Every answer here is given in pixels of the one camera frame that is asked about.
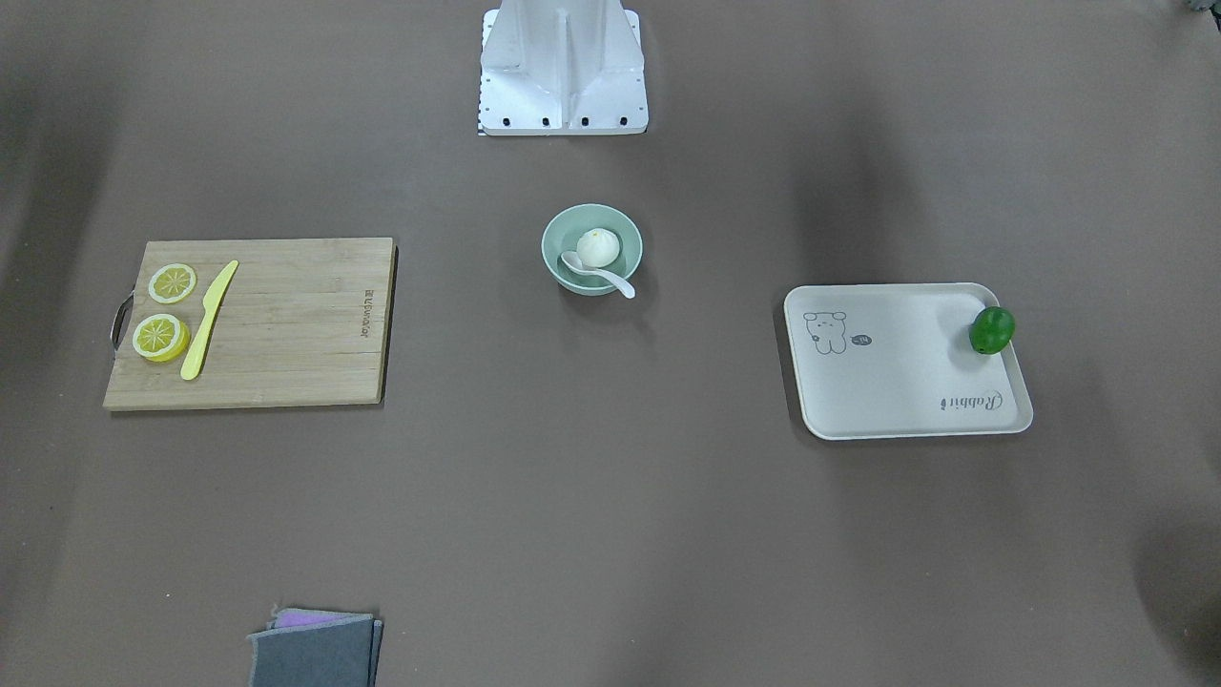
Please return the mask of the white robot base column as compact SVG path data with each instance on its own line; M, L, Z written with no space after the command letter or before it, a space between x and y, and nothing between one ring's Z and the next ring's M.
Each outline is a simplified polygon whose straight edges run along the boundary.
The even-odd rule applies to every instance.
M481 22L480 135L650 129L639 13L619 1L503 1Z

